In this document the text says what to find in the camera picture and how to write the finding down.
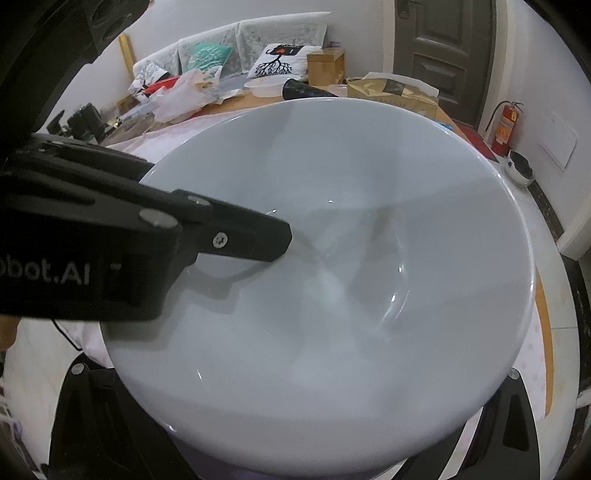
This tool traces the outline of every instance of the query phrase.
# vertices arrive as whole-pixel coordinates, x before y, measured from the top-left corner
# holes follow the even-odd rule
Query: white bowl on floor
[[[509,372],[534,302],[530,239],[489,161],[440,125],[366,100],[281,102],[142,182],[294,234],[273,264],[199,256],[158,320],[102,325],[130,392],[193,448],[276,475],[387,467]]]
[[[534,182],[534,172],[523,155],[511,150],[504,160],[505,172],[515,185],[526,189]]]

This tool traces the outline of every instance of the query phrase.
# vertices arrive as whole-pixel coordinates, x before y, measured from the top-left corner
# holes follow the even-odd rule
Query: sofa cushion
[[[267,45],[259,59],[252,66],[248,78],[270,77],[272,75],[308,75],[308,53],[321,50],[322,47],[310,45],[285,45],[272,43]]]
[[[241,74],[242,65],[238,54],[238,43],[236,40],[237,31],[238,23],[234,23],[179,40],[178,55],[180,57],[182,72],[186,71],[191,55],[193,54],[193,48],[197,43],[217,43],[232,47],[232,52],[222,70],[222,78]]]
[[[212,67],[224,66],[232,53],[232,47],[219,43],[201,43],[193,47],[189,58],[188,70],[199,69],[206,72]]]
[[[248,73],[265,46],[271,43],[322,47],[330,12],[278,15],[243,20],[238,26],[242,72]]]
[[[180,75],[180,61],[178,59],[178,45],[173,43],[168,47],[164,47],[162,50],[158,50],[152,55],[148,55],[146,58],[140,60],[134,65],[134,75],[137,77],[138,73],[145,68],[147,62],[151,60],[159,67],[162,67],[171,75]]]

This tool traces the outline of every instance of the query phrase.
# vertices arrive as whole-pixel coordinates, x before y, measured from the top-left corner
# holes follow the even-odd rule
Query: teal pillow
[[[224,66],[232,53],[232,47],[215,43],[197,43],[187,63],[186,72],[199,69],[206,72],[212,67]]]

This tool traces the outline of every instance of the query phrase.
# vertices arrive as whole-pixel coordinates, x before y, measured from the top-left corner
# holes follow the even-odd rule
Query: red object
[[[511,139],[517,127],[520,111],[519,104],[515,102],[501,102],[497,108],[503,103],[506,105],[503,108],[501,119],[495,128],[495,138],[492,141],[491,148],[497,155],[506,157],[511,149]]]
[[[179,78],[180,75],[177,75],[176,77],[168,77],[167,79],[160,80],[159,82],[153,83],[149,87],[146,87],[144,93],[152,95],[153,93],[156,93],[158,90],[160,90],[162,87],[172,88],[177,83],[177,80]]]
[[[464,125],[460,122],[456,122],[456,125],[460,130],[462,130],[462,133],[468,138],[468,140],[474,146],[474,148],[477,149],[482,155],[484,155],[485,158],[499,163],[495,156],[492,154],[491,149],[488,148],[488,145],[486,145],[480,134],[475,129],[469,127],[468,125]]]

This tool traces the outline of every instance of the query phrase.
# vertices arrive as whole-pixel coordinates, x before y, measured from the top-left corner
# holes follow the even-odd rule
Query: fire extinguisher label
[[[515,122],[512,122],[508,118],[502,117],[499,126],[496,128],[496,140],[500,144],[509,143],[509,137],[513,131]]]

